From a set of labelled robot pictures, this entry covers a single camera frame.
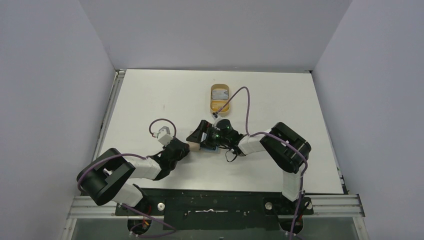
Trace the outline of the beige card holder wallet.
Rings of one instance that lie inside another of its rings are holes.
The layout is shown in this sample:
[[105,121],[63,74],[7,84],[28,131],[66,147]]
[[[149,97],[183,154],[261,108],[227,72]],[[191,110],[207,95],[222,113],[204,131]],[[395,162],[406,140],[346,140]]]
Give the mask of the beige card holder wallet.
[[[210,134],[204,134],[202,140],[204,140],[205,138],[212,138],[210,136]],[[211,153],[211,154],[219,154],[221,152],[220,148],[218,147],[217,144],[217,149],[214,151],[210,151],[210,150],[202,150],[200,147],[200,143],[194,143],[194,142],[189,142],[189,136],[186,138],[186,142],[189,145],[190,151],[192,152],[205,152],[205,153]]]

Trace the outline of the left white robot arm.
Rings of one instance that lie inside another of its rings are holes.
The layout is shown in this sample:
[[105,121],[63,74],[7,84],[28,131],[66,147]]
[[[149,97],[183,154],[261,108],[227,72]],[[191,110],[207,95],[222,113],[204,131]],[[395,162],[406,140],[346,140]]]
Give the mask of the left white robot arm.
[[150,156],[120,153],[110,148],[76,177],[77,188],[98,205],[108,202],[127,205],[136,215],[147,211],[148,200],[129,179],[159,181],[173,171],[190,152],[189,144],[173,138],[161,151]]

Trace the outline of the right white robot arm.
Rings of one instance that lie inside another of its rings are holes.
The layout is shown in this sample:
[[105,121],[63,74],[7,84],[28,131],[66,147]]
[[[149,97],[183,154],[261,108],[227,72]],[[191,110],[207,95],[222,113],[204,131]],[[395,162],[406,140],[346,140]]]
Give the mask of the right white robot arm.
[[301,207],[299,197],[304,189],[303,175],[312,147],[283,122],[277,122],[266,131],[248,135],[236,131],[226,118],[214,123],[202,120],[186,141],[208,150],[223,148],[238,157],[267,152],[282,169],[282,209],[293,214]]

